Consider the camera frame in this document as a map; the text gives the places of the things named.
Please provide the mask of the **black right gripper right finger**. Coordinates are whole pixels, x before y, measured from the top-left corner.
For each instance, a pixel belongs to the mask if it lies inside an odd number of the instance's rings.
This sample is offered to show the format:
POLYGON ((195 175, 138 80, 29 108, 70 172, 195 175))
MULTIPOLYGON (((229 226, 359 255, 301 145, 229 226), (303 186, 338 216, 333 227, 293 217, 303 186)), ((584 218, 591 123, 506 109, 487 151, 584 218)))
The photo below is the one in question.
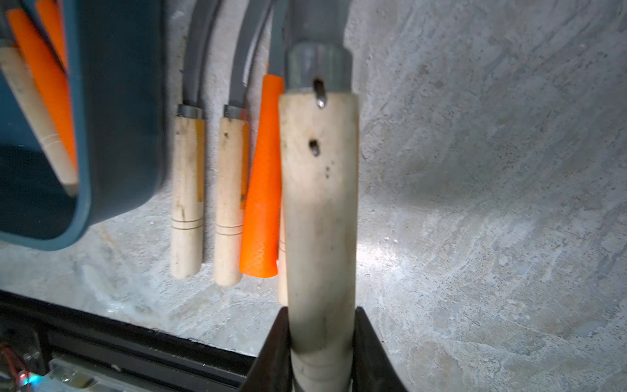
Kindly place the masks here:
POLYGON ((354 318, 352 391, 406 391, 362 307, 354 318))

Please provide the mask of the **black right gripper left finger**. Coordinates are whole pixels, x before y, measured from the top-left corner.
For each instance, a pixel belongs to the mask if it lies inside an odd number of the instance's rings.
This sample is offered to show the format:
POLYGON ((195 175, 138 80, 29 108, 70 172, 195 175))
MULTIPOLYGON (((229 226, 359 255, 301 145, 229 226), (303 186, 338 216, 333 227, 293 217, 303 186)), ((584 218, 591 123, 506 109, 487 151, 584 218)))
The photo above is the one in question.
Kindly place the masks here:
POLYGON ((282 307, 261 352, 239 390, 241 392, 293 391, 291 353, 288 308, 282 307))

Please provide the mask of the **orange handle sickle long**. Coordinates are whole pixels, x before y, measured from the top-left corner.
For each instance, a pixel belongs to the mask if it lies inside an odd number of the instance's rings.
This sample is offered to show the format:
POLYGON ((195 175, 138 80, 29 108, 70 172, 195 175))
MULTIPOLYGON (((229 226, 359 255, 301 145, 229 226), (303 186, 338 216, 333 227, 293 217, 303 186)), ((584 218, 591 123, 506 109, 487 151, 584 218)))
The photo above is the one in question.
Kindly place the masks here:
POLYGON ((65 72, 69 69, 60 6, 54 0, 38 0, 35 9, 65 72))

